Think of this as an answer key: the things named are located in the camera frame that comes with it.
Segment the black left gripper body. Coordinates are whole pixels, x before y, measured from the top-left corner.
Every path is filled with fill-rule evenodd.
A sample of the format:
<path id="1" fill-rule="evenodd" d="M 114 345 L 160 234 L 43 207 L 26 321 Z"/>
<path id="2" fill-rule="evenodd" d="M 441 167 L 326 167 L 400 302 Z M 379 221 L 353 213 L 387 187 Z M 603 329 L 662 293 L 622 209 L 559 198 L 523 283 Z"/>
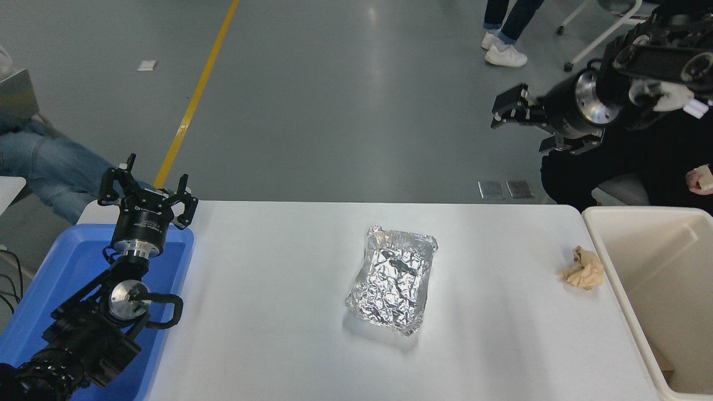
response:
<path id="1" fill-rule="evenodd" d="M 130 243 L 147 243 L 153 250 L 162 250 L 173 213 L 159 205 L 168 197 L 168 193 L 143 188 L 125 193 L 110 246 L 127 250 Z"/>

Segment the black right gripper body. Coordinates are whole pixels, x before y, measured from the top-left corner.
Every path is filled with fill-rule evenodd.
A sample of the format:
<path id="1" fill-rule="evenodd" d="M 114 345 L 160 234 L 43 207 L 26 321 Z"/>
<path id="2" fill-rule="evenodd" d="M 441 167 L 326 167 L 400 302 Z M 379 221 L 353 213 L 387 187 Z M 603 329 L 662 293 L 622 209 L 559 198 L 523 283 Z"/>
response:
<path id="1" fill-rule="evenodd" d="M 566 139 L 593 135 L 606 125 L 606 105 L 596 92 L 597 74 L 577 74 L 555 85 L 539 101 L 548 124 Z"/>

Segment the person's hand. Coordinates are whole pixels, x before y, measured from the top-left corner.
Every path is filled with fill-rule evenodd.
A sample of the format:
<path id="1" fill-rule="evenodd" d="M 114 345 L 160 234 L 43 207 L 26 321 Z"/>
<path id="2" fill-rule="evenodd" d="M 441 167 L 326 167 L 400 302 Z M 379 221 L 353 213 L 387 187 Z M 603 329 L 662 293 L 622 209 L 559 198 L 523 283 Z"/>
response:
<path id="1" fill-rule="evenodd" d="M 697 195 L 712 194 L 712 174 L 710 165 L 701 165 L 685 175 L 688 190 Z"/>

